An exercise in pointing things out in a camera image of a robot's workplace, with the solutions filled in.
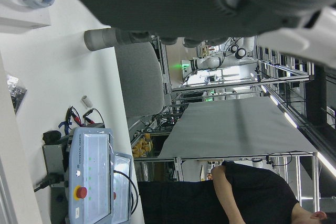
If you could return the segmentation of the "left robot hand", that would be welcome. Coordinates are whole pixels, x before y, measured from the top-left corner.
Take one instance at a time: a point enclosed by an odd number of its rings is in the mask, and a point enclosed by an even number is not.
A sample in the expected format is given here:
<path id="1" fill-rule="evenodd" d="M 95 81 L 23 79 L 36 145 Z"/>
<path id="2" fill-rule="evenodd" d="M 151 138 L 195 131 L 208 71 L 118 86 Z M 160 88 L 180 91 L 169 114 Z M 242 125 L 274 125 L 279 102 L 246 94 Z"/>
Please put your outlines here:
<path id="1" fill-rule="evenodd" d="M 261 46 L 335 68 L 335 0 L 80 0 L 104 25 L 188 46 L 257 36 Z"/>

